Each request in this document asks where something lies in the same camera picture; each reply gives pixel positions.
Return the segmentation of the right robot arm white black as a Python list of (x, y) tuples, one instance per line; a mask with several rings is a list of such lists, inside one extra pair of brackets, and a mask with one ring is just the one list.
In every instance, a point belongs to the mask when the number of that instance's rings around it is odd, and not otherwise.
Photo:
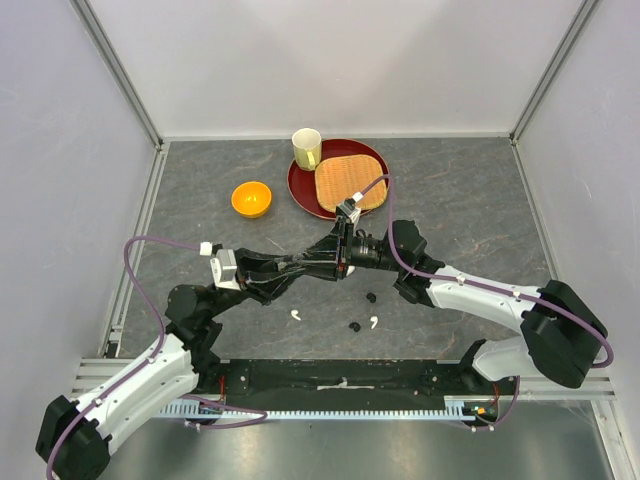
[(467, 313), (513, 332), (506, 340), (479, 340), (466, 352), (457, 377), (469, 393), (507, 377), (536, 374), (577, 389), (591, 369), (613, 361), (606, 328), (563, 282), (521, 286), (464, 273), (428, 256), (412, 221), (395, 220), (376, 239), (340, 215), (333, 231), (341, 269), (395, 271), (394, 286), (407, 301)]

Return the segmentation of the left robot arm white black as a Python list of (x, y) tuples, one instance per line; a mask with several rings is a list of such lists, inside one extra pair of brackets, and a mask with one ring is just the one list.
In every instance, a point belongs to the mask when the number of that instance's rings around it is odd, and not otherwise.
[(346, 274), (347, 240), (329, 234), (300, 253), (274, 256), (202, 242), (210, 286), (179, 285), (158, 315), (159, 335), (119, 374), (71, 401), (59, 396), (46, 408), (36, 452), (48, 479), (95, 479), (111, 455), (170, 402), (208, 393), (219, 382), (219, 359), (211, 347), (221, 331), (214, 317), (245, 300), (267, 305), (302, 276), (335, 281)]

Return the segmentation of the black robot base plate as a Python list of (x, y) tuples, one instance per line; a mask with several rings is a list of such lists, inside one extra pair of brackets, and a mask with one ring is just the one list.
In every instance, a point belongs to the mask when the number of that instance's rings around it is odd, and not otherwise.
[(469, 366), (435, 360), (222, 361), (201, 378), (198, 394), (270, 411), (440, 410), (446, 396), (491, 398), (513, 391)]

